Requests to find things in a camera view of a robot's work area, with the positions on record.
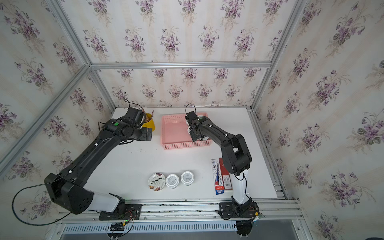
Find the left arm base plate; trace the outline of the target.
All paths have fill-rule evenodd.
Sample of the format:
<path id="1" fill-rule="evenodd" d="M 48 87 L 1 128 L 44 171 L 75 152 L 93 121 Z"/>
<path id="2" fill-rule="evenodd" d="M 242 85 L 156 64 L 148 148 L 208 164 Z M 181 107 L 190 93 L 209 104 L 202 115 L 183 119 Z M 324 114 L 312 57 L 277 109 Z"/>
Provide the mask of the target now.
<path id="1" fill-rule="evenodd" d="M 111 213 L 101 212 L 99 215 L 99 221 L 123 221 L 123 220 L 138 220 L 140 218 L 141 204 L 125 204 L 124 206 L 119 206 L 117 209 Z"/>

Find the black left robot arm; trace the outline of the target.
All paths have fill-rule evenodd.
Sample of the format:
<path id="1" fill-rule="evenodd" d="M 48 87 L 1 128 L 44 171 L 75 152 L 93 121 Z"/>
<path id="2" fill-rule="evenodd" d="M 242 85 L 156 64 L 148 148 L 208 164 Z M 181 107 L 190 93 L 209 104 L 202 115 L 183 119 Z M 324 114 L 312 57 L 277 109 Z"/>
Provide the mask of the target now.
<path id="1" fill-rule="evenodd" d="M 146 118 L 144 111 L 129 107 L 124 116 L 108 120 L 95 140 L 71 164 L 45 178 L 51 201 L 75 215 L 98 211 L 123 216 L 126 201 L 122 197 L 92 192 L 84 186 L 115 147 L 129 141 L 151 141 L 152 130 L 143 126 Z"/>

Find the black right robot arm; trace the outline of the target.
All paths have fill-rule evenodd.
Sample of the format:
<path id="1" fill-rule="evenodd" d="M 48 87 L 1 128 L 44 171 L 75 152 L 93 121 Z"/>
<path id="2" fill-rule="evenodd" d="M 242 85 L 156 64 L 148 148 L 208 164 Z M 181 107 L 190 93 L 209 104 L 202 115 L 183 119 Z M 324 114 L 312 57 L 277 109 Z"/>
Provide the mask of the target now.
<path id="1" fill-rule="evenodd" d="M 210 139 L 221 148 L 224 167 L 233 181 L 233 206 L 238 212 L 249 208 L 253 203 L 247 194 L 252 157 L 245 138 L 241 134 L 234 135 L 224 131 L 208 117 L 199 117 L 193 111 L 186 113 L 185 119 L 192 141 Z"/>

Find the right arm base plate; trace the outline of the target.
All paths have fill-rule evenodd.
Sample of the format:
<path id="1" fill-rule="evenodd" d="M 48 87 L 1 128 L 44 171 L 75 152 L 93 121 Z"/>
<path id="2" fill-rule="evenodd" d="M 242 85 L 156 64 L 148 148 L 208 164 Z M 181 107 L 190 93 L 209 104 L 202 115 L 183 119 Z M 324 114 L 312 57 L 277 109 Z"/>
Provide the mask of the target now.
<path id="1" fill-rule="evenodd" d="M 222 219 L 232 219 L 232 218 L 245 218 L 251 219 L 255 218 L 260 213 L 260 208 L 256 202 L 247 201 L 244 204 L 239 205 L 237 202 L 229 203 L 223 202 L 219 203 L 219 215 Z"/>

